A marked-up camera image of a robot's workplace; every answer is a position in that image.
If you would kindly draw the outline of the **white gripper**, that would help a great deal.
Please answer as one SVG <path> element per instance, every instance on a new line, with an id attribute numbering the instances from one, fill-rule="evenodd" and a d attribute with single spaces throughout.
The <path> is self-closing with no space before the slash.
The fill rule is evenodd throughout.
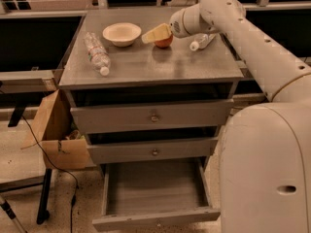
<path id="1" fill-rule="evenodd" d="M 165 40 L 168 39 L 172 33 L 177 38 L 184 38 L 186 36 L 186 32 L 183 25 L 183 14 L 184 10 L 180 10 L 171 16 L 169 25 L 166 23 L 160 24 L 143 34 L 142 42 L 144 44 L 148 44 Z"/>

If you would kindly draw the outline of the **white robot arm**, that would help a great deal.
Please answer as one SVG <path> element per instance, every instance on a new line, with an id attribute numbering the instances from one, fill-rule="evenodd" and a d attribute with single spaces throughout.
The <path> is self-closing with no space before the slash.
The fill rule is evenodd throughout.
<path id="1" fill-rule="evenodd" d="M 254 26 L 237 0 L 200 0 L 142 37 L 144 43 L 223 33 L 265 94 L 223 133 L 223 233 L 311 233 L 309 66 Z"/>

